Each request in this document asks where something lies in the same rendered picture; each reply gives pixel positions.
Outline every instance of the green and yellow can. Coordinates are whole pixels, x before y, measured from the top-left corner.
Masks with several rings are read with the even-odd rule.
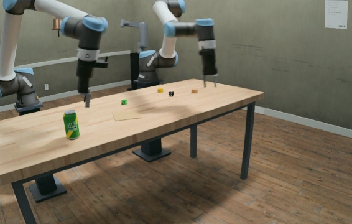
[[[66,137],[71,140],[77,139],[79,137],[79,125],[75,110],[64,112],[63,118]]]

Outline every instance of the floor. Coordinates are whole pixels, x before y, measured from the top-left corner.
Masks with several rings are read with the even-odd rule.
[[[94,92],[120,93],[129,86]],[[81,102],[73,96],[44,109]],[[0,113],[0,120],[18,116]],[[172,155],[150,164],[132,149],[55,174],[68,193],[35,203],[38,223],[352,223],[352,139],[256,114],[249,174],[239,179],[246,111],[163,139]],[[0,223],[23,223],[10,185]]]

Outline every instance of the can label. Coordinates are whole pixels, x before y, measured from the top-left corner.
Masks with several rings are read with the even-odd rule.
[[[68,139],[76,139],[79,137],[78,116],[74,110],[64,112],[65,134]]]

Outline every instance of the wall trim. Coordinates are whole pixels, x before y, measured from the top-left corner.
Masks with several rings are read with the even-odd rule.
[[[131,83],[132,83],[131,80],[125,80],[125,81],[121,81],[121,82],[109,83],[109,84],[100,85],[100,86],[93,86],[93,87],[90,87],[90,91],[91,92],[100,91],[100,90],[105,90],[108,88],[130,85]],[[57,99],[66,98],[69,96],[76,96],[76,95],[79,95],[78,90],[40,97],[39,100],[43,103],[43,102],[47,102],[47,101],[57,100]],[[13,109],[14,109],[14,103],[10,104],[10,105],[0,106],[0,112],[13,110]]]
[[[339,135],[342,135],[345,137],[352,138],[352,130],[351,129],[342,128],[342,127],[339,127],[336,125],[327,124],[327,123],[323,123],[320,121],[315,121],[313,119],[303,118],[303,117],[296,116],[293,114],[288,114],[288,113],[284,113],[284,112],[280,112],[280,111],[276,111],[276,110],[272,110],[272,109],[267,109],[267,108],[263,108],[260,106],[255,107],[255,112],[259,113],[259,114],[271,116],[273,118],[283,119],[284,121],[290,121],[290,122],[302,124],[304,126],[308,126],[311,128],[316,128],[316,129],[320,129],[323,131],[328,131],[330,133],[339,134]]]
[[[131,53],[130,50],[125,50],[125,51],[120,51],[120,52],[108,52],[108,53],[99,54],[99,57],[127,55],[130,53]],[[32,63],[32,64],[28,64],[28,65],[15,66],[14,69],[17,69],[17,68],[37,68],[37,67],[44,67],[44,66],[48,66],[48,65],[57,65],[60,63],[77,62],[77,61],[78,61],[77,57],[63,58],[63,59],[51,60],[51,61],[47,61],[47,62],[38,62],[38,63]]]

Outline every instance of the gray wall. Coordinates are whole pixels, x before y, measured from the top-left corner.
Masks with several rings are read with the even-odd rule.
[[[60,0],[65,4],[81,9],[95,16],[102,16],[108,20],[108,30],[102,37],[100,52],[117,52],[135,50],[137,42],[132,29],[119,28],[122,17],[132,17],[133,0]],[[76,57],[78,41],[64,37],[57,31],[52,31],[54,17],[43,12],[26,11],[23,15],[15,66],[30,63],[46,62],[61,58]],[[0,42],[4,9],[0,1]],[[115,56],[109,58],[109,68],[96,69],[90,81],[91,86],[104,85],[130,79],[129,56]],[[76,90],[76,62],[35,68],[35,86],[37,94],[42,96]],[[49,84],[49,90],[44,90],[44,84]],[[16,101],[16,96],[0,99],[0,106]]]
[[[162,26],[139,1],[158,50]],[[352,1],[348,29],[325,28],[325,0],[186,0],[182,21],[211,17],[219,82],[265,92],[258,106],[352,129]],[[201,78],[196,39],[178,39],[165,82]]]

